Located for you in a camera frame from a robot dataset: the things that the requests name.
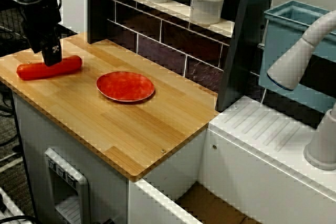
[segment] wooden cutting board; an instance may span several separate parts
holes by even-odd
[[[42,61],[41,53],[29,49],[0,58],[0,81],[128,179],[139,180],[219,114],[211,90],[109,40],[90,45],[86,38],[83,33],[61,40],[63,57],[83,59],[80,71],[23,81],[17,66]],[[148,77],[155,94],[137,103],[106,98],[96,81],[114,71]]]

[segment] cable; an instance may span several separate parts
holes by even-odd
[[[9,159],[13,156],[16,156],[17,154],[20,154],[20,153],[19,152],[14,152],[14,153],[8,155],[7,157],[4,157],[4,158],[0,159],[0,162],[5,161],[5,160],[7,160],[7,159]]]
[[[2,102],[3,102],[4,105],[6,105],[7,107],[12,108],[11,106],[7,105],[7,103],[5,102],[5,97],[4,97],[4,96],[2,96]]]
[[[4,146],[4,145],[7,145],[7,144],[9,144],[9,143],[11,143],[12,141],[14,141],[15,140],[15,138],[17,138],[17,134],[15,135],[15,136],[13,136],[10,140],[8,140],[7,142],[5,142],[5,143],[1,143],[0,144],[0,147],[1,146]]]
[[[36,224],[42,224],[42,222],[40,222],[35,217],[28,216],[28,215],[12,216],[12,217],[9,217],[9,218],[6,218],[6,219],[2,219],[2,220],[0,220],[0,224],[7,223],[7,222],[10,222],[10,221],[13,221],[13,220],[29,220],[29,221],[32,221]]]
[[[4,117],[4,118],[11,118],[13,116],[13,114],[9,114],[9,115],[3,115],[3,114],[0,114],[0,116]]]

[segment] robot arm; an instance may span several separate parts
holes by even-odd
[[[61,21],[61,0],[17,0],[22,28],[34,53],[42,51],[45,65],[62,61],[61,44],[55,26]]]

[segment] red bowl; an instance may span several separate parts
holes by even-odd
[[[97,80],[98,90],[106,97],[120,102],[136,102],[148,98],[155,87],[147,77],[132,72],[112,72]]]

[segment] ribbed surface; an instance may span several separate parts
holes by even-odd
[[[303,156],[315,129],[248,97],[213,119],[208,128],[336,201],[336,170],[317,169]]]
[[[77,195],[72,195],[59,203],[56,210],[71,224],[80,224],[80,206]]]
[[[245,135],[253,140],[258,139],[265,146],[272,146],[278,152],[299,130],[300,124],[293,123],[293,119],[280,115],[256,102],[239,103],[232,110],[224,112],[225,117],[220,126],[230,129],[238,136]]]

